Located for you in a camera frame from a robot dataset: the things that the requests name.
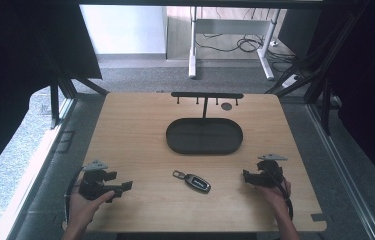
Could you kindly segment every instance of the key ring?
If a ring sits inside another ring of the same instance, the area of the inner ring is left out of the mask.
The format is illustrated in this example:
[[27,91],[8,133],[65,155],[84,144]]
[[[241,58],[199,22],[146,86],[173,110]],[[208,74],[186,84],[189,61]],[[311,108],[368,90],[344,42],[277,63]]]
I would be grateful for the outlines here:
[[172,176],[179,178],[179,179],[184,179],[186,175],[178,170],[174,170],[174,172],[172,173]]

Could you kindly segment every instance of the black oval tray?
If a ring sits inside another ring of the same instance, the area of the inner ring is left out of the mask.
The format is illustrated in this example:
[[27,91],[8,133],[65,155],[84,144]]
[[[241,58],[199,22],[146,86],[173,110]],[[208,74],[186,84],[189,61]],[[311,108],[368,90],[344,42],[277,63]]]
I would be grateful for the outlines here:
[[239,149],[243,131],[226,118],[181,118],[168,126],[166,140],[181,154],[230,154]]

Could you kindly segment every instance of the black curtain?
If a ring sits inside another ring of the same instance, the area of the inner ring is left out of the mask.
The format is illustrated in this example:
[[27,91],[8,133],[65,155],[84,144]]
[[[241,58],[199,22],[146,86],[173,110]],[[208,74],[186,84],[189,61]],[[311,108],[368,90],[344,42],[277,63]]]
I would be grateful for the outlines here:
[[339,117],[375,165],[375,0],[369,1],[330,73],[342,101]]
[[102,78],[79,6],[0,0],[0,154],[57,75]]

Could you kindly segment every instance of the wooden board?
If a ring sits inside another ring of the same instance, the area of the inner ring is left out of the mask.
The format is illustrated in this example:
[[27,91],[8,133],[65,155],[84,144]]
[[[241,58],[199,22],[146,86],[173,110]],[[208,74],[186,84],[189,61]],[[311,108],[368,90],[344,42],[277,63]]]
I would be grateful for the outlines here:
[[[274,153],[292,182],[294,224],[298,231],[323,231],[325,221],[297,146],[274,95],[245,95],[238,101],[214,99],[208,117],[234,120],[243,129],[241,147],[221,156],[181,155],[166,143],[168,125],[178,118],[201,117],[203,99],[177,99],[167,93],[110,93],[93,134],[85,164],[99,159],[116,180],[134,181],[132,190],[112,204],[104,204],[89,231],[109,232],[258,232],[277,231],[268,204],[244,182],[242,170],[257,172],[258,156]],[[228,102],[233,108],[223,110]],[[208,194],[190,189],[172,176],[174,170],[196,174],[211,185]]]

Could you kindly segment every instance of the wall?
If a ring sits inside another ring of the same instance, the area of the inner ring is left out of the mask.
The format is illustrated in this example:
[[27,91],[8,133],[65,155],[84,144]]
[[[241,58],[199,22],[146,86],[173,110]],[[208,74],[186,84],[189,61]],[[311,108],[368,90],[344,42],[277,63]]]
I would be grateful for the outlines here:
[[81,5],[96,54],[166,52],[166,7]]

